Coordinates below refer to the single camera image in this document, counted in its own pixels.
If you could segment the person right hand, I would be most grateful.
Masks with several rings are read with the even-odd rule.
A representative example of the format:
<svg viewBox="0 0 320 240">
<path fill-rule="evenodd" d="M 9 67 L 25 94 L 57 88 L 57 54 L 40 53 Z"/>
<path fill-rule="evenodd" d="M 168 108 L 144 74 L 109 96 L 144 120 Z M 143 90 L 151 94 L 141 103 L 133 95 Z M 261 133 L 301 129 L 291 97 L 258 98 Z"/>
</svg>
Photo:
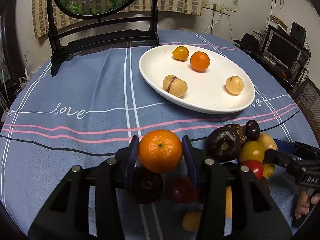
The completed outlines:
<svg viewBox="0 0 320 240">
<path fill-rule="evenodd" d="M 316 205 L 319 201 L 319 193 L 310 198 L 307 195 L 307 188 L 300 188 L 300 195 L 297 199 L 297 205 L 295 209 L 295 217 L 300 219 L 302 215 L 307 215 L 310 211 L 310 205 Z"/>
</svg>

